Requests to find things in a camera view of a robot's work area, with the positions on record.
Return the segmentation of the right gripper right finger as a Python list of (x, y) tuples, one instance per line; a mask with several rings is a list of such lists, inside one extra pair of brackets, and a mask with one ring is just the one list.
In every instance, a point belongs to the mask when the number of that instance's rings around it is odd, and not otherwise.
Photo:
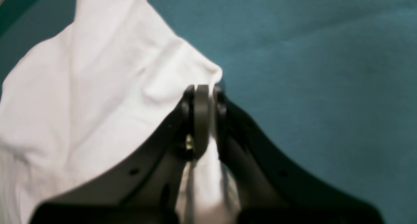
[(383, 224), (372, 205), (309, 174), (280, 151), (255, 121), (213, 89), (217, 148), (241, 205), (237, 224)]

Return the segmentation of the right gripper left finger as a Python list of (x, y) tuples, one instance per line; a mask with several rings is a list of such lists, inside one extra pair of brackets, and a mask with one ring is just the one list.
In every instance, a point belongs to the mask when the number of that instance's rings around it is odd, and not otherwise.
[(178, 224), (183, 170), (209, 143), (209, 86), (189, 86), (174, 110), (112, 169), (42, 203), (32, 224)]

